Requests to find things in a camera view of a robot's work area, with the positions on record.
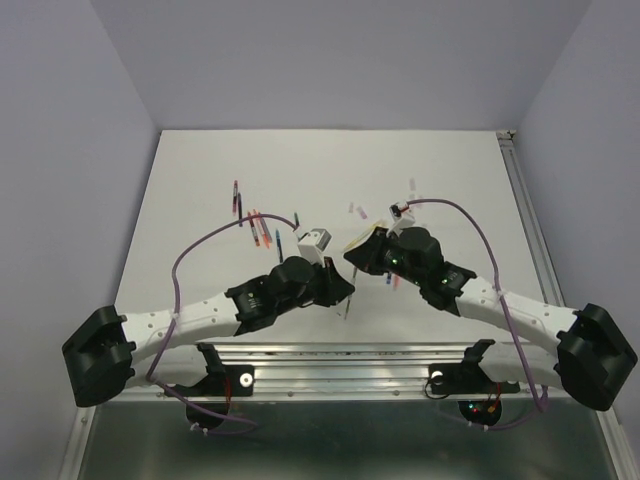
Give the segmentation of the green white pen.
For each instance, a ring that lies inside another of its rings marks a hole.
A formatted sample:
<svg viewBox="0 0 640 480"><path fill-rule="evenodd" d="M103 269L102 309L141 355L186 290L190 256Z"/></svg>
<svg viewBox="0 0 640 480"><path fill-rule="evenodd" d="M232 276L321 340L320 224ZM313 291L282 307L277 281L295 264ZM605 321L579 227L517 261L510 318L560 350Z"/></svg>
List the green white pen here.
<svg viewBox="0 0 640 480"><path fill-rule="evenodd" d="M345 310L344 310L344 317L343 317L343 319L345 321L348 318L350 307L351 307L351 302L352 302L352 298L353 298L353 294L355 293L355 284L356 284L357 273L358 273L358 269L357 269L357 267L354 266L353 269L352 269L352 275L351 275L351 284L354 287L354 290L351 292L351 294L347 298L347 302L346 302L346 306L345 306Z"/></svg>

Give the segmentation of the purple pen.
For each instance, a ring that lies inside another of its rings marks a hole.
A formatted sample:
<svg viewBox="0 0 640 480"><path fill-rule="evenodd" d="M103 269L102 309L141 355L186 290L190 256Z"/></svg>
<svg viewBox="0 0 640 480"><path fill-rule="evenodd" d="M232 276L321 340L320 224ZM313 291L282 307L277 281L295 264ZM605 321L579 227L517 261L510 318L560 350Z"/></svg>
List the purple pen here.
<svg viewBox="0 0 640 480"><path fill-rule="evenodd" d="M244 220L243 220L244 213L243 213L243 203L242 203L242 194L241 194L241 192L239 192L238 195L237 195L237 204L236 204L236 206L237 206L237 213L238 213L238 226L240 228L242 228L243 224L244 224Z"/></svg>

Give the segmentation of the magenta pen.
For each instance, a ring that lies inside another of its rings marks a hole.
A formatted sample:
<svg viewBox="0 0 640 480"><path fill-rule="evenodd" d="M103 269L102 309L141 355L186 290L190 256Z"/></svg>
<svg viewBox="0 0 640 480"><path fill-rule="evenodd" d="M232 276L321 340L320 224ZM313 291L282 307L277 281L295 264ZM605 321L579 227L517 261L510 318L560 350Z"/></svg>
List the magenta pen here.
<svg viewBox="0 0 640 480"><path fill-rule="evenodd" d="M232 196L232 213L233 213L233 215L237 215L237 211L238 211L238 194L239 194L238 181L234 180L234 182L233 182L233 196Z"/></svg>

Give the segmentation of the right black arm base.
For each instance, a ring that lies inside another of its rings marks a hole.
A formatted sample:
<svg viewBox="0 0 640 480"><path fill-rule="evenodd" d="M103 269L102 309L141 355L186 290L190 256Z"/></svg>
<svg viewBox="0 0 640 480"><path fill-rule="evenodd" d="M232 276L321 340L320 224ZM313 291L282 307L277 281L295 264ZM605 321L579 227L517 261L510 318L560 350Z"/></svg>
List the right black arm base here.
<svg viewBox="0 0 640 480"><path fill-rule="evenodd" d="M494 346L494 340L479 340L464 351L459 363L432 364L423 387L430 400L444 400L451 395L463 395L458 401L460 414L472 425L493 429L499 422L503 394L520 392L517 382L493 381L480 368L480 361Z"/></svg>

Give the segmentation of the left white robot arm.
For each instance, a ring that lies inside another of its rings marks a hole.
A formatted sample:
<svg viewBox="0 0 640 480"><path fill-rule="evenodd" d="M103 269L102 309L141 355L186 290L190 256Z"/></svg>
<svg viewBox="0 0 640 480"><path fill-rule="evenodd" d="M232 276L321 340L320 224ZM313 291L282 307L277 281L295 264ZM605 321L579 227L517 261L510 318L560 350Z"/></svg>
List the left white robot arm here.
<svg viewBox="0 0 640 480"><path fill-rule="evenodd" d="M268 328L297 308L336 306L354 291L330 258L312 264L292 256L267 275L177 310L100 307L62 346L74 401L97 406L154 381L213 393L223 371L199 344Z"/></svg>

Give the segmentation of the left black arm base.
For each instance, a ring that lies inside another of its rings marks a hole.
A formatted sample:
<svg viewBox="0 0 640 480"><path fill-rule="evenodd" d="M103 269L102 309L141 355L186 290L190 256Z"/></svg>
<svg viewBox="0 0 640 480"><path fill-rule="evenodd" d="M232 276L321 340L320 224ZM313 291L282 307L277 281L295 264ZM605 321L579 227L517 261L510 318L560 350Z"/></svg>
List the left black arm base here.
<svg viewBox="0 0 640 480"><path fill-rule="evenodd" d="M204 435L241 435L257 428L254 421L233 415L232 400L253 395L255 368L251 364L225 364L212 344L197 345L205 361L204 377L170 389L184 402L186 419Z"/></svg>

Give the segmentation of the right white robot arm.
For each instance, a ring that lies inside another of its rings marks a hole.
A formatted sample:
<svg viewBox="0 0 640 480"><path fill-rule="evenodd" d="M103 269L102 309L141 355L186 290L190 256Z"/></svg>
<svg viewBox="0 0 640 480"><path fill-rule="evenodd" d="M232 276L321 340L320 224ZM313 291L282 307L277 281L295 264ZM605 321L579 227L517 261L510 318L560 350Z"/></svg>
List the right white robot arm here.
<svg viewBox="0 0 640 480"><path fill-rule="evenodd" d="M580 404L608 410L638 356L604 308L572 310L510 292L446 261L439 242L420 227L399 235L377 227L344 258L370 275L392 273L418 286L433 308L510 331L515 357L502 344L479 341L460 365L472 390L492 382L528 382L563 389Z"/></svg>

